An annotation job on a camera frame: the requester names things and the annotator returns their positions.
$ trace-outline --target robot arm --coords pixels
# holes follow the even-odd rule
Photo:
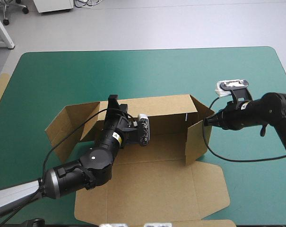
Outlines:
[[[148,117],[139,114],[137,122],[131,122],[127,109],[126,104],[118,104],[117,95],[110,95],[104,127],[94,147],[78,160],[49,169],[44,181],[0,190],[0,218],[25,201],[33,202],[43,197],[58,199],[82,188],[89,190],[108,182],[119,149],[134,143],[146,146],[150,139]]]
[[[286,149],[286,94],[266,93],[261,99],[252,100],[246,80],[220,81],[217,84],[219,96],[232,95],[233,101],[212,116],[205,125],[225,130],[240,130],[244,127],[262,125],[260,135],[264,136],[266,126],[273,126]]]

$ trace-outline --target table surface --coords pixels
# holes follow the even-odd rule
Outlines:
[[[224,79],[247,79],[254,99],[266,92],[286,93],[286,74],[270,47],[26,53],[0,102],[0,188],[41,176],[42,161],[51,148],[44,129],[65,105],[106,100],[109,94],[125,99],[187,93],[209,105],[216,98],[216,82]],[[213,109],[229,100],[220,99]],[[260,127],[214,128],[210,145],[228,158],[285,154],[272,127],[264,138],[259,134]],[[89,144],[78,144],[70,160]],[[239,164],[207,152],[200,161],[222,167],[231,199],[229,207],[206,219],[286,224],[286,159]],[[58,164],[52,155],[48,167]],[[47,223],[81,223],[73,215],[74,199],[75,193],[37,201],[10,223],[36,217]]]

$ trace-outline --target gray floor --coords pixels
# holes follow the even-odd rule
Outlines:
[[[30,12],[11,9],[6,29],[16,47],[0,49],[1,72],[12,74],[25,52],[236,46],[270,46],[286,71],[286,1],[104,0],[48,15],[23,2]]]

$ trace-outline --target black cable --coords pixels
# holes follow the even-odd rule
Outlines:
[[[213,102],[211,103],[211,105],[209,106],[209,109],[208,110],[211,110],[211,107],[213,106],[213,104],[219,99],[216,98],[213,100]],[[269,158],[261,158],[261,159],[251,159],[251,160],[234,160],[234,159],[228,159],[226,157],[222,157],[218,154],[216,154],[209,146],[209,144],[207,143],[207,140],[206,140],[206,135],[205,135],[205,119],[206,117],[203,119],[203,123],[202,123],[202,131],[203,131],[203,139],[204,139],[204,142],[205,142],[205,145],[206,147],[208,148],[208,150],[216,157],[222,159],[222,160],[225,160],[225,161],[228,161],[228,162],[264,162],[264,161],[272,161],[272,160],[278,160],[278,159],[282,159],[282,158],[286,158],[286,155],[282,155],[282,156],[278,156],[278,157],[269,157]]]
[[[44,182],[44,177],[45,177],[45,166],[46,166],[46,162],[49,158],[49,155],[62,143],[64,142],[69,136],[71,136],[73,133],[75,133],[78,129],[80,129],[81,127],[83,127],[88,121],[90,121],[92,118],[94,118],[95,116],[99,115],[101,112],[107,111],[107,110],[115,110],[118,111],[120,113],[126,114],[127,116],[129,116],[132,119],[132,122],[134,122],[134,118],[127,112],[122,111],[120,109],[115,109],[115,108],[107,108],[107,109],[103,109],[99,112],[97,112],[96,114],[92,115],[91,117],[89,117],[86,121],[84,121],[82,124],[80,124],[76,129],[74,129],[73,131],[71,131],[67,136],[65,136],[60,142],[58,142],[46,155],[46,158],[43,162],[43,174],[42,174],[42,180]]]
[[[15,210],[11,215],[9,215],[4,221],[1,222],[0,227],[2,227],[8,220],[10,220],[15,214],[17,214],[23,207],[25,207],[40,191],[40,189],[38,189],[37,191],[35,191],[34,194],[32,194],[28,200],[26,200],[22,205],[20,205],[20,207]]]

